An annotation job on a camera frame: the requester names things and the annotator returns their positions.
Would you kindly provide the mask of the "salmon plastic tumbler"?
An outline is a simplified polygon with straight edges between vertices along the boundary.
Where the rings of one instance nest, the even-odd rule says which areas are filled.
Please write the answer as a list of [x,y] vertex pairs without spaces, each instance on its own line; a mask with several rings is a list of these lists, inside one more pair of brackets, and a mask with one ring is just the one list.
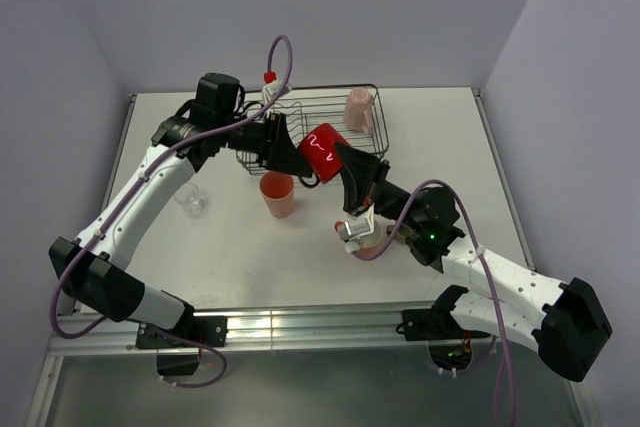
[[260,179],[259,188],[273,217],[283,219],[294,211],[295,184],[290,175],[272,171],[267,172]]

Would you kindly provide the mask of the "red ceramic mug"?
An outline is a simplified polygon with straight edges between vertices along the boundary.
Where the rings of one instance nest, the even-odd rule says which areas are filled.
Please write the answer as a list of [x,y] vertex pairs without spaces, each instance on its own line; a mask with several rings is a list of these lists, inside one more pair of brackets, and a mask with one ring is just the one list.
[[329,123],[317,126],[301,141],[298,151],[312,168],[315,177],[312,183],[299,177],[305,188],[313,189],[319,184],[326,184],[339,174],[342,162],[337,155],[336,144],[350,145]]

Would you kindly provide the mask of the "orange mug white inside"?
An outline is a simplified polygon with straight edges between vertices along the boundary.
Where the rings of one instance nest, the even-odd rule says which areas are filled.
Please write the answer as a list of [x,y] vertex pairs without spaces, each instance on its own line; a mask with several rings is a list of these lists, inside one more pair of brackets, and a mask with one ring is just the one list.
[[348,254],[369,255],[376,251],[383,241],[383,230],[377,221],[338,221],[334,225]]

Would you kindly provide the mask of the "pink ceramic mug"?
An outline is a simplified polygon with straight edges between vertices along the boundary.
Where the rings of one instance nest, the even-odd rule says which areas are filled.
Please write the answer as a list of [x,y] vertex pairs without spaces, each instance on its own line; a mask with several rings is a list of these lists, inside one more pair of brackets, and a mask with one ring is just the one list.
[[374,131],[373,105],[373,96],[367,89],[352,89],[345,102],[343,115],[345,126],[351,131],[372,134]]

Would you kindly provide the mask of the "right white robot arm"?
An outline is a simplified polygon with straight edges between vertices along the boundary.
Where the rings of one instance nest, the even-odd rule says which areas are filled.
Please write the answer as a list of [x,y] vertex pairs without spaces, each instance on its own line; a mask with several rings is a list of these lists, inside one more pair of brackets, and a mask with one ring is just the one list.
[[546,277],[484,247],[472,226],[458,227],[470,217],[445,182],[427,180],[407,192],[388,181],[387,161],[342,143],[335,149],[349,216],[336,231],[349,254],[366,261],[381,257],[390,240],[371,253],[362,245],[374,233],[376,217],[393,221],[389,238],[403,237],[419,264],[459,281],[433,306],[438,333],[499,336],[535,351],[559,376],[585,379],[613,333],[589,283]]

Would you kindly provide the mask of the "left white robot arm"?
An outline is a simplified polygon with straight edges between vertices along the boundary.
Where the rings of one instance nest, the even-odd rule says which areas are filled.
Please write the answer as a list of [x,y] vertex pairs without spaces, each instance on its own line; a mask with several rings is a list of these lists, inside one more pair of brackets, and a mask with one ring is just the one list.
[[243,101],[234,77],[208,73],[199,80],[194,98],[160,124],[134,175],[106,209],[74,239],[59,237],[51,245],[56,296],[66,294],[114,322],[159,328],[172,346],[191,341],[194,307],[126,271],[164,206],[223,148],[253,153],[269,171],[313,174],[289,136],[285,115],[247,115]]

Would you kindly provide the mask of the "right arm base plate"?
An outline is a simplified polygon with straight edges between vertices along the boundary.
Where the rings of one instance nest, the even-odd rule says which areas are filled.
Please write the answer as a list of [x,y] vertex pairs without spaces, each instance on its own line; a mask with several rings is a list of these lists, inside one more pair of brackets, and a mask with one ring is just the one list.
[[485,339],[490,335],[480,331],[462,329],[449,312],[433,308],[406,309],[395,332],[407,342]]

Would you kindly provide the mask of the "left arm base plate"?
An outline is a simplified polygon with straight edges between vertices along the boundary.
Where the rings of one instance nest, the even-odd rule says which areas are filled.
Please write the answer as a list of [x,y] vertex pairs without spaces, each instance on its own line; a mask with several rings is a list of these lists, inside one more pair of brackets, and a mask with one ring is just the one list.
[[[228,332],[227,326],[228,318],[223,315],[196,316],[194,327],[188,334],[174,333],[174,336],[214,348],[224,347]],[[140,328],[137,333],[135,347],[140,350],[176,349],[188,348],[189,344],[184,341],[168,339],[149,327],[144,327]]]

